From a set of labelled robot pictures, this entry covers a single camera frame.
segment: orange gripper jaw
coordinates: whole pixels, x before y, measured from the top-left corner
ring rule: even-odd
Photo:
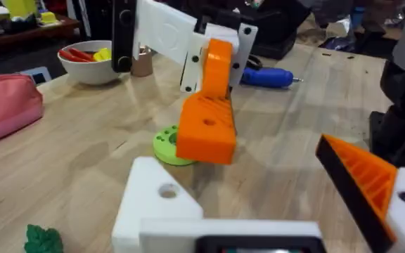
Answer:
[[[236,132],[231,102],[200,93],[187,98],[181,113],[176,146],[177,157],[218,164],[232,163]]]
[[[316,156],[331,177],[373,252],[386,252],[396,236],[386,222],[397,168],[329,135]]]
[[[202,78],[201,94],[211,98],[225,97],[229,85],[232,45],[211,39]]]
[[[211,39],[201,91],[182,107],[176,156],[201,162],[230,164],[236,148],[231,101],[226,98],[232,45]]]

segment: white 3d printed part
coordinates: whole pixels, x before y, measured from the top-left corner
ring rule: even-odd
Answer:
[[[134,160],[112,231],[115,253],[140,253],[142,219],[202,219],[201,206],[152,157]]]

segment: blue electric screwdriver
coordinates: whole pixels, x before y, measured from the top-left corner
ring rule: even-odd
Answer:
[[[293,77],[293,73],[287,70],[262,67],[255,56],[250,56],[242,76],[242,83],[266,88],[286,88],[294,82],[302,82],[302,79]]]

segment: wooden table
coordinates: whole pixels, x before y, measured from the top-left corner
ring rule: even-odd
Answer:
[[[305,82],[234,88],[234,163],[166,166],[206,217],[318,221],[329,252],[368,250],[314,155],[321,133],[366,147],[370,112],[390,104],[379,87],[384,61],[349,56],[296,45],[277,66]],[[65,252],[111,252],[132,160],[153,155],[154,134],[178,122],[180,76],[154,56],[149,77],[89,87],[65,75],[41,85],[44,118],[0,141],[0,252],[23,252],[29,223],[57,228]]]

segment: pink pencil case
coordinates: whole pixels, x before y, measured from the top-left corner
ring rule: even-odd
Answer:
[[[41,118],[42,102],[30,77],[0,74],[0,138]]]

